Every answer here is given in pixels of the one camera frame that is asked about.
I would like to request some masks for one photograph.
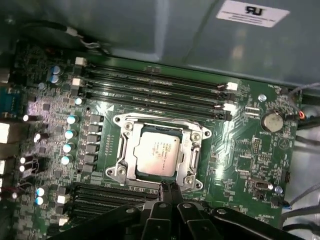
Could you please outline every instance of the label sticker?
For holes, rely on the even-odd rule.
[[[216,15],[218,19],[272,28],[290,13],[288,10],[226,0]]]

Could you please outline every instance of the green circuit board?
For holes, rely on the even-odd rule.
[[[183,82],[168,85],[169,80],[159,81],[164,86],[183,89],[181,93],[176,93],[176,97],[180,96],[182,100],[188,99],[188,91],[197,92],[197,89],[205,89],[208,84],[234,83],[236,88],[224,91],[229,94],[228,98],[223,95],[224,99],[217,99],[217,103],[232,105],[234,110],[213,111],[197,104],[197,101],[186,106],[179,101],[172,102],[172,105],[170,101],[164,104],[160,102],[161,99],[150,100],[148,97],[144,102],[149,104],[143,107],[140,104],[143,101],[139,99],[142,96],[133,98],[125,92],[125,87],[124,93],[108,92],[109,88],[99,85],[100,78],[90,79],[89,76],[83,78],[91,83],[91,88],[80,88],[83,104],[77,105],[75,99],[78,96],[73,95],[71,86],[74,77],[81,78],[75,72],[76,57],[87,60],[88,65],[84,68],[99,66],[92,67],[95,76],[119,79],[116,86],[121,86],[133,73],[141,74],[140,81],[156,79],[158,76],[186,79],[186,85]],[[59,66],[61,70],[57,84],[50,82],[53,66]],[[119,202],[120,198],[131,193],[155,196],[154,189],[121,186],[105,173],[106,168],[115,165],[117,161],[120,128],[113,122],[113,118],[125,113],[187,119],[210,129],[212,137],[202,141],[196,176],[203,183],[203,188],[186,192],[184,197],[205,202],[211,207],[230,207],[273,226],[277,225],[282,209],[273,205],[271,198],[284,197],[297,130],[297,123],[290,120],[283,120],[283,126],[276,132],[267,131],[263,126],[262,119],[270,112],[276,111],[283,116],[293,113],[286,97],[280,94],[280,86],[123,58],[42,49],[24,42],[18,45],[11,80],[20,82],[15,88],[22,92],[25,113],[41,119],[30,123],[29,138],[21,145],[20,156],[37,155],[48,159],[47,170],[37,175],[34,186],[29,189],[30,193],[16,200],[13,227],[17,231],[17,239],[44,239],[50,225],[58,224],[61,218],[68,217],[67,212],[57,212],[58,189],[62,186],[67,187],[76,182],[123,190],[118,196]],[[301,98],[297,95],[295,101],[300,104]],[[232,115],[232,119],[214,119],[208,116],[211,112],[221,116]],[[66,119],[70,115],[78,116],[79,122],[68,124]],[[83,171],[83,167],[92,115],[103,116],[103,120],[95,123],[101,126],[101,140],[94,168],[92,172],[87,172]],[[78,134],[67,140],[64,134],[67,130],[75,130]],[[49,138],[34,143],[34,135],[39,131],[48,133]],[[74,143],[76,148],[68,153],[73,160],[63,165],[61,158],[66,154],[62,148],[67,142]],[[250,179],[272,183],[274,188],[280,186],[283,192],[276,193],[274,189],[256,190]],[[38,206],[34,203],[35,189],[41,186],[48,186],[49,192],[46,203]]]

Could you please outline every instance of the motherboard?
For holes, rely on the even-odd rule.
[[[0,147],[12,148],[0,194],[15,203],[16,239],[141,206],[162,181],[176,181],[186,201],[276,226],[297,130],[285,91],[19,42],[0,85]]]

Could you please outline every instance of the screw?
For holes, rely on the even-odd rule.
[[[225,215],[227,213],[227,211],[224,209],[218,209],[216,212],[221,215]]]
[[[126,210],[126,213],[127,213],[127,214],[132,214],[134,211],[135,211],[135,210],[134,210],[133,208],[128,208],[128,209]]]
[[[14,18],[12,16],[8,16],[6,19],[5,19],[5,22],[7,24],[10,24],[10,25],[14,25],[16,23],[16,21],[14,20]]]
[[[184,181],[187,183],[187,184],[192,184],[194,182],[194,180],[192,179],[191,176],[187,176]]]
[[[189,204],[189,203],[185,203],[185,204],[183,204],[182,206],[183,206],[184,208],[186,208],[186,209],[189,209],[189,208],[192,207],[191,204]]]
[[[258,96],[258,100],[259,100],[260,102],[265,102],[265,101],[267,100],[267,96],[264,95],[264,94],[260,94],[260,95]]]
[[[124,166],[121,166],[118,168],[118,174],[125,175],[126,174],[126,168]]]
[[[107,174],[107,175],[109,175],[109,176],[110,176],[110,175],[112,175],[112,171],[111,171],[111,170],[106,169],[106,170],[105,170],[105,174]]]
[[[191,135],[191,140],[194,141],[194,142],[197,142],[200,140],[200,134],[199,133],[193,133]]]
[[[132,125],[131,122],[126,122],[124,124],[124,128],[125,128],[125,130],[131,131],[134,128],[134,126]]]

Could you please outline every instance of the gray metal surface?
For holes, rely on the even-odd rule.
[[[268,28],[217,19],[223,0],[2,0],[0,11],[17,24],[28,19],[68,24],[110,44],[120,57],[269,82],[318,81],[320,1],[239,1],[290,14]],[[78,46],[55,31],[34,34]]]
[[[320,141],[320,127],[312,130],[301,130],[297,135]],[[285,192],[285,199],[291,201],[296,196],[303,193],[312,185],[320,182],[320,149],[318,146],[309,146],[303,143],[295,143],[295,152],[291,162],[291,179]],[[320,190],[317,190],[293,205],[293,209],[305,208],[320,204]],[[306,215],[303,217],[289,218],[284,225],[295,223],[314,222],[320,225],[320,214]],[[320,240],[320,237],[313,235],[307,230],[294,230],[291,232],[306,240]]]

